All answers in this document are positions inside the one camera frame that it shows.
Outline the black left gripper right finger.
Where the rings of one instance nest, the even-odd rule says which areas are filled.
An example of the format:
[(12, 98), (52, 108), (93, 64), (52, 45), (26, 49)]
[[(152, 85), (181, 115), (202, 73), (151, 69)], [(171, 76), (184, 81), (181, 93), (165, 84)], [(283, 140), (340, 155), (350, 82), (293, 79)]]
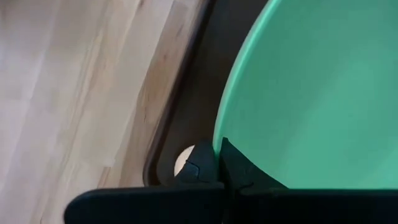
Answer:
[(289, 189), (227, 138), (220, 151), (224, 224), (398, 224), (398, 190)]

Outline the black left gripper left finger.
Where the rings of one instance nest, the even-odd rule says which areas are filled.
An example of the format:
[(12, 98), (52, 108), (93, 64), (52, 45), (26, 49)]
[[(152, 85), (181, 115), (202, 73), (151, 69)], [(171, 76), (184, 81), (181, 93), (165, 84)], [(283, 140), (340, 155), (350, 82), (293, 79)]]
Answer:
[(224, 185), (210, 142), (195, 145), (170, 185), (97, 189), (75, 197), (65, 224), (222, 224)]

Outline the green plate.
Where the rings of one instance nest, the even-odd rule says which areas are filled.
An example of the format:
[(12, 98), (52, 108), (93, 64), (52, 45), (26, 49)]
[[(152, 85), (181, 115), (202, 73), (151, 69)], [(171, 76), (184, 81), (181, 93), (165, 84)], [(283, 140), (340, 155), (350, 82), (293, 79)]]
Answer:
[(398, 0), (269, 0), (213, 135), (293, 189), (398, 189)]

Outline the dark brown plastic tray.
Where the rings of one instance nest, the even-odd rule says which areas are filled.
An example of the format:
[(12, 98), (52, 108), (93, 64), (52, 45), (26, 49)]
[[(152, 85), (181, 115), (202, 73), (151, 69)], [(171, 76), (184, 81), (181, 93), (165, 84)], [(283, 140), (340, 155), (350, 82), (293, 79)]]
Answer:
[(212, 140), (228, 75), (267, 2), (205, 0), (155, 130), (143, 171), (145, 185), (168, 184), (178, 155), (202, 140)]

